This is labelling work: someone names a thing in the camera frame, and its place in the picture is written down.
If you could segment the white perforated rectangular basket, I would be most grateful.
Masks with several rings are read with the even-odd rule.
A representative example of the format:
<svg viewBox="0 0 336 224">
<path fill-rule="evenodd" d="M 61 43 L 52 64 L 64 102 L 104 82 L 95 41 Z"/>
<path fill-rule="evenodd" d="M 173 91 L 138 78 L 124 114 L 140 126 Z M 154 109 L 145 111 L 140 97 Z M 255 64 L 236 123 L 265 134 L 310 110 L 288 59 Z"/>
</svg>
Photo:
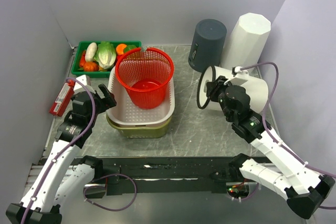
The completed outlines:
<svg viewBox="0 0 336 224">
<path fill-rule="evenodd" d="M 108 90 L 114 94 L 117 105 L 107 110 L 107 116 L 122 126 L 157 125 L 168 120 L 175 109 L 174 81 L 169 82 L 164 101 L 156 108 L 145 110 L 131 101 L 125 88 L 115 76 L 115 68 L 110 72 Z"/>
</svg>

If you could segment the olive green rectangular basket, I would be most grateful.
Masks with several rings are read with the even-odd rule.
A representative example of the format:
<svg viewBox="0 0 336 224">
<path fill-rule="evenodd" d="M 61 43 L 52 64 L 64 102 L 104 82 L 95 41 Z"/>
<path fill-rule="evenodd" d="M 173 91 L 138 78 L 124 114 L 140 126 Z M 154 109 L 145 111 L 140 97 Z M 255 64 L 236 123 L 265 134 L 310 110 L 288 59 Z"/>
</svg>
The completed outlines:
<svg viewBox="0 0 336 224">
<path fill-rule="evenodd" d="M 158 125 L 121 126 L 106 116 L 108 124 L 126 138 L 161 138 L 170 127 L 172 117 Z"/>
</svg>

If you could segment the red rectangular box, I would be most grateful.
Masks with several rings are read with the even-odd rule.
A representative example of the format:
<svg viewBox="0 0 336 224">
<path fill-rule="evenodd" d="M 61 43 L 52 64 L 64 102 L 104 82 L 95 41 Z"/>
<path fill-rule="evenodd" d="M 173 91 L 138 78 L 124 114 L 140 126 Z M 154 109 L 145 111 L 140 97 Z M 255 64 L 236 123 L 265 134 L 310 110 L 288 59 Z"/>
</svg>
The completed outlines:
<svg viewBox="0 0 336 224">
<path fill-rule="evenodd" d="M 75 82 L 69 80 L 68 82 L 64 83 L 62 89 L 58 93 L 53 105 L 51 106 L 49 113 L 54 116 L 62 116 L 67 108 L 71 97 L 74 94 L 74 86 Z"/>
</svg>

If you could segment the toy napa cabbage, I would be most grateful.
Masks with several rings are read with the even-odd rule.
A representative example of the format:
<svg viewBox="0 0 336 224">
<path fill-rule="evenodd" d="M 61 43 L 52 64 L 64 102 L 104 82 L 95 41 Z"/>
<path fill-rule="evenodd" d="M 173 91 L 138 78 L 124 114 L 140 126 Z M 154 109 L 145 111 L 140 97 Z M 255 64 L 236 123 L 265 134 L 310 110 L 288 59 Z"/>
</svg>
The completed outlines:
<svg viewBox="0 0 336 224">
<path fill-rule="evenodd" d="M 102 69 L 108 70 L 113 66 L 116 57 L 117 54 L 113 44 L 108 41 L 102 41 L 98 45 L 94 60 Z"/>
</svg>

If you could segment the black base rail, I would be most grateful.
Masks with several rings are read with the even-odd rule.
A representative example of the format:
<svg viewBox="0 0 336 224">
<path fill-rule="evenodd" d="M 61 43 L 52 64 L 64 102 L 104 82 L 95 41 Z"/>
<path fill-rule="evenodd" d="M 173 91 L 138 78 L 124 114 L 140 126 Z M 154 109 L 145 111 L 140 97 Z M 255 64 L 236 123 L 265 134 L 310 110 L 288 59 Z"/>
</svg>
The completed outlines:
<svg viewBox="0 0 336 224">
<path fill-rule="evenodd" d="M 249 197 L 250 184 L 254 180 L 233 175 L 229 157 L 112 157 L 100 158 L 103 173 L 81 191 L 89 198 L 138 193 L 186 193 L 209 191 L 225 194 L 228 186 L 235 184 L 234 195 Z M 82 158 L 76 158 L 69 166 L 67 179 Z M 267 158 L 253 158 L 259 164 L 276 171 Z"/>
</svg>

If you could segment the white toy radish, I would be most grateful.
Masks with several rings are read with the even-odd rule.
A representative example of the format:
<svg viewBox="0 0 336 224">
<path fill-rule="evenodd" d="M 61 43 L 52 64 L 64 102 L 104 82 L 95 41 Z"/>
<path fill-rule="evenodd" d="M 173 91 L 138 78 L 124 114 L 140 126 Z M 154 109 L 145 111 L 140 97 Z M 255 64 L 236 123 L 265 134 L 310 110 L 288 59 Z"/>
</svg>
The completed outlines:
<svg viewBox="0 0 336 224">
<path fill-rule="evenodd" d="M 93 62 L 94 61 L 94 57 L 95 54 L 97 52 L 98 46 L 95 42 L 92 42 L 87 50 L 86 50 L 86 54 L 85 54 L 85 61 L 86 62 Z"/>
</svg>

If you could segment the orange toy pumpkin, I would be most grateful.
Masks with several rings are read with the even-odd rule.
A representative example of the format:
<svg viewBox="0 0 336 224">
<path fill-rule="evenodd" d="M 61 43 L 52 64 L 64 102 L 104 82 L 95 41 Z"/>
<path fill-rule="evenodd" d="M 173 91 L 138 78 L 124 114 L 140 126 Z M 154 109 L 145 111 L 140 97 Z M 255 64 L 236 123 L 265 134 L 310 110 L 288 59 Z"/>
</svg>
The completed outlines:
<svg viewBox="0 0 336 224">
<path fill-rule="evenodd" d="M 83 65 L 83 71 L 85 72 L 99 71 L 99 66 L 95 62 L 86 62 Z"/>
</svg>

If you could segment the white round bucket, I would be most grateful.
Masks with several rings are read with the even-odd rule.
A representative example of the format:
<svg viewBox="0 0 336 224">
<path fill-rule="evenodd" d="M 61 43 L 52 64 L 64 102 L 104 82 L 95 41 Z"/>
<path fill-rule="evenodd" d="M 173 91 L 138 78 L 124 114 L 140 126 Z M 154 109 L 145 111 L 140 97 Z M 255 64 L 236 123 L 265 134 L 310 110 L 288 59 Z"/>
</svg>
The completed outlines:
<svg viewBox="0 0 336 224">
<path fill-rule="evenodd" d="M 206 96 L 206 83 L 215 81 L 219 76 L 230 78 L 232 70 L 218 66 L 208 67 L 202 74 L 197 86 L 196 102 L 199 109 L 221 110 L 219 103 L 210 101 Z M 250 96 L 250 107 L 260 113 L 268 99 L 268 85 L 263 79 L 249 75 L 248 81 L 241 85 Z"/>
</svg>

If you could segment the green plastic tray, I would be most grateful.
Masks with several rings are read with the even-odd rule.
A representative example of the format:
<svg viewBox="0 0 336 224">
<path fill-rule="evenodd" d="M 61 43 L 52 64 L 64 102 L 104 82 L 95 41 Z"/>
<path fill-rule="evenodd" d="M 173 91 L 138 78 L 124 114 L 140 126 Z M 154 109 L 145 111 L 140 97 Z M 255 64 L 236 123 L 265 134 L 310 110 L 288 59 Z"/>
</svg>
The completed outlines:
<svg viewBox="0 0 336 224">
<path fill-rule="evenodd" d="M 110 75 L 111 69 L 106 70 L 106 71 L 93 71 L 93 72 L 87 72 L 87 71 L 82 71 L 80 69 L 80 60 L 82 57 L 82 53 L 84 50 L 87 49 L 90 43 L 95 42 L 97 45 L 101 43 L 101 41 L 81 41 L 76 48 L 76 53 L 74 57 L 74 61 L 72 63 L 71 67 L 71 73 L 75 76 L 81 76 L 83 74 L 88 75 L 90 78 L 107 78 Z M 126 45 L 135 45 L 136 47 L 141 47 L 142 43 L 137 40 L 122 40 L 122 41 L 109 41 L 114 48 L 117 47 L 119 44 L 126 44 Z"/>
</svg>

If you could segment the red mesh basket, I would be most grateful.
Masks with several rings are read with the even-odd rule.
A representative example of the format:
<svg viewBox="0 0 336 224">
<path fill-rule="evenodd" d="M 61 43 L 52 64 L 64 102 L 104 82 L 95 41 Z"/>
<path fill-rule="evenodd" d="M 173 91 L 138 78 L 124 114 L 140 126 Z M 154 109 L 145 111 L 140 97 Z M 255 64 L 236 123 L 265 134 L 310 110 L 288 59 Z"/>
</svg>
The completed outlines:
<svg viewBox="0 0 336 224">
<path fill-rule="evenodd" d="M 133 104 L 146 110 L 164 101 L 173 73 L 171 57 L 153 47 L 134 48 L 124 53 L 115 66 L 116 78 Z"/>
</svg>

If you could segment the red toy chili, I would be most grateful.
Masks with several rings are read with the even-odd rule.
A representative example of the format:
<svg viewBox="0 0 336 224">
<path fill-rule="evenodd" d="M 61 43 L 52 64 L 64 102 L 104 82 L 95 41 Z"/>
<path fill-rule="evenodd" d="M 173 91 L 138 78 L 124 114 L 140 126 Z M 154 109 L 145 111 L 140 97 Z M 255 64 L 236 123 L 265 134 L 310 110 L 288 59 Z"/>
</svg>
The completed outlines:
<svg viewBox="0 0 336 224">
<path fill-rule="evenodd" d="M 83 68 L 84 64 L 86 63 L 85 56 L 86 56 L 86 50 L 82 52 L 81 57 L 80 57 L 80 61 L 79 61 L 80 69 Z"/>
</svg>

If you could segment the dark grey round bucket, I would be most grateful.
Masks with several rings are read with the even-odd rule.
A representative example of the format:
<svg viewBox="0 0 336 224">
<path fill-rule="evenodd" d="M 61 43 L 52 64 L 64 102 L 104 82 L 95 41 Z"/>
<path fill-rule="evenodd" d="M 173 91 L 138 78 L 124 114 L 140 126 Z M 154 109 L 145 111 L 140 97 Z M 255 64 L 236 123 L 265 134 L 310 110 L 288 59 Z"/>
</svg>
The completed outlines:
<svg viewBox="0 0 336 224">
<path fill-rule="evenodd" d="M 197 23 L 191 45 L 188 63 L 197 72 L 203 72 L 209 66 L 219 66 L 226 26 L 215 19 L 204 19 Z"/>
</svg>

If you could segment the large white faceted container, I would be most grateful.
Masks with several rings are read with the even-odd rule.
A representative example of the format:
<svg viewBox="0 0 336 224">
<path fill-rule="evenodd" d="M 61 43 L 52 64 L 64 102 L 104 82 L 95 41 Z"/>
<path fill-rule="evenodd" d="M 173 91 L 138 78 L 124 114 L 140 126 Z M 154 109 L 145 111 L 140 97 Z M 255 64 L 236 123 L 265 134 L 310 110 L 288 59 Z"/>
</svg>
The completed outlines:
<svg viewBox="0 0 336 224">
<path fill-rule="evenodd" d="M 239 17 L 225 40 L 220 66 L 224 69 L 247 67 L 258 62 L 271 31 L 271 22 L 261 14 L 247 13 Z"/>
</svg>

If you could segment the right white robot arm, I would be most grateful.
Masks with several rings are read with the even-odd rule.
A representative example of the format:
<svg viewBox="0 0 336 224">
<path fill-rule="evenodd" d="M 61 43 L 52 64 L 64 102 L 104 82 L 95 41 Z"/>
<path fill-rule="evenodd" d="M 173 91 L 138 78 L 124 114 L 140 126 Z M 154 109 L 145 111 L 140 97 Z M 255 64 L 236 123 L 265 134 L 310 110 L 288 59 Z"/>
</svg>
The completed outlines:
<svg viewBox="0 0 336 224">
<path fill-rule="evenodd" d="M 250 108 L 250 96 L 244 87 L 219 76 L 201 81 L 205 103 L 217 102 L 234 132 L 262 152 L 279 171 L 257 163 L 245 154 L 230 162 L 229 175 L 235 181 L 254 180 L 281 196 L 299 217 L 310 219 L 322 208 L 335 185 L 335 176 L 302 161 L 277 135 L 265 118 Z"/>
</svg>

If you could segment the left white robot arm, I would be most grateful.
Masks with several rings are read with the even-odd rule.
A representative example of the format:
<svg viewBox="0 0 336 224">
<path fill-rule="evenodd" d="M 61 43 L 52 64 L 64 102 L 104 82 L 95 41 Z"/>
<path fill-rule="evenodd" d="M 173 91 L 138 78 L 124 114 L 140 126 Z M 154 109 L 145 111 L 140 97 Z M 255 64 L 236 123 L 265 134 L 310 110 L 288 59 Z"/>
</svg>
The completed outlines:
<svg viewBox="0 0 336 224">
<path fill-rule="evenodd" d="M 103 179 L 103 161 L 82 158 L 75 171 L 64 178 L 69 166 L 92 134 L 98 114 L 117 105 L 114 95 L 99 85 L 104 97 L 87 85 L 72 96 L 72 109 L 57 129 L 55 141 L 41 172 L 18 204 L 10 204 L 6 216 L 11 223 L 61 223 L 61 209 L 77 189 Z"/>
</svg>

